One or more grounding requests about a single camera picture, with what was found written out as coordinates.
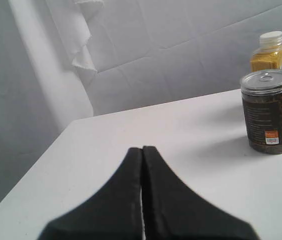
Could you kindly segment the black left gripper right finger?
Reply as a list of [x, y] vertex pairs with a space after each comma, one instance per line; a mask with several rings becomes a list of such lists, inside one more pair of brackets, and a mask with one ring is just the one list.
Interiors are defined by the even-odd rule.
[[257, 240], [253, 227], [214, 206], [172, 171], [154, 146], [142, 149], [142, 211], [148, 240]]

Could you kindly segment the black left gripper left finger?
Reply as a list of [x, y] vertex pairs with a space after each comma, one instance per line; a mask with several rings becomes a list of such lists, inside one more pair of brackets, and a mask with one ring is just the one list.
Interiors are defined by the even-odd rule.
[[142, 151], [130, 148], [93, 196], [50, 221], [40, 240], [140, 240]]

